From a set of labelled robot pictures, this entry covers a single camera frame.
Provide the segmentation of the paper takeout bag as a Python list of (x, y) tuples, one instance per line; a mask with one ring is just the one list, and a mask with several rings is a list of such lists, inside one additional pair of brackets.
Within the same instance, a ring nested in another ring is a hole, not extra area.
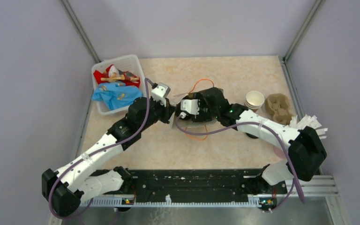
[[(207, 78), (202, 78), (202, 79), (199, 79), (199, 80), (193, 85), (193, 87), (192, 87), (190, 90), (186, 91), (185, 93), (173, 95), (173, 96), (171, 96), (170, 100), (173, 100), (173, 102), (174, 102), (175, 104), (180, 103), (181, 100), (182, 100), (185, 96), (187, 96), (189, 93), (193, 92), (193, 91), (196, 89), (198, 83), (199, 83), (199, 82), (202, 82), (202, 81), (208, 81), (208, 82), (210, 82), (210, 83), (212, 84), (212, 87), (214, 87), (214, 82), (213, 82), (212, 80), (207, 79)], [(187, 130), (188, 128), (198, 128), (198, 129), (199, 129), (199, 128), (204, 127), (205, 133), (206, 133), (206, 132), (208, 132), (207, 126), (208, 126), (208, 125), (212, 125), (212, 124), (214, 124), (215, 122), (217, 122), (216, 119), (213, 119), (212, 121), (207, 121), (207, 122), (192, 122), (191, 120), (182, 120), (182, 121), (180, 122), (180, 126), (181, 126), (184, 130)], [(192, 136), (192, 135), (190, 135), (190, 134), (187, 134), (187, 133), (186, 133), (186, 136), (187, 136), (188, 138), (192, 139), (192, 140), (197, 140), (197, 141), (204, 141), (204, 140), (208, 137), (208, 136), (206, 135), (206, 136), (203, 137), (203, 138), (197, 138), (197, 137), (194, 137), (194, 136)]]

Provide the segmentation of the stack of paper cups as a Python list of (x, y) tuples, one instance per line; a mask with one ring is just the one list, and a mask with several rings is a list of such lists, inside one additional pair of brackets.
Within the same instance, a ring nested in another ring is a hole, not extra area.
[(259, 91), (252, 90), (246, 94), (244, 104), (248, 109), (252, 110), (253, 112), (256, 112), (262, 107), (264, 102), (265, 102), (264, 95)]

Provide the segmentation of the black lid stack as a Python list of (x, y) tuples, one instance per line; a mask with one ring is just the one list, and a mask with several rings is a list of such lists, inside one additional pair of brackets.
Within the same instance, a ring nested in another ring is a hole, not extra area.
[(252, 134), (249, 134), (249, 133), (246, 133), (246, 135), (247, 135), (248, 137), (252, 138), (252, 139), (258, 139), (258, 138), (259, 138), (259, 137), (257, 137), (257, 136), (252, 135)]

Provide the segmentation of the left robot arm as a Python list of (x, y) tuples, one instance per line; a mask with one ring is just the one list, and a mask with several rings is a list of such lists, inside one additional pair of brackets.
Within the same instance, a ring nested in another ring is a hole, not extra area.
[(42, 195), (57, 218), (70, 218), (81, 203), (112, 191), (130, 191), (130, 173), (119, 166), (101, 175), (95, 172), (106, 161), (141, 139), (142, 131), (161, 121), (170, 122), (176, 107), (169, 100), (139, 97), (124, 118), (115, 122), (86, 152), (57, 170), (42, 174)]

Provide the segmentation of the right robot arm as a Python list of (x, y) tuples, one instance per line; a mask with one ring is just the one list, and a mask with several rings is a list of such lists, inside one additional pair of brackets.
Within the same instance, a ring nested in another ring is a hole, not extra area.
[(225, 127), (260, 138), (285, 153), (285, 159), (263, 168), (256, 180), (262, 193), (276, 184), (296, 178), (310, 181), (327, 157), (325, 148), (312, 127), (293, 128), (262, 117), (240, 104), (230, 104), (221, 89), (213, 87), (191, 94), (198, 101), (198, 114), (209, 115)]

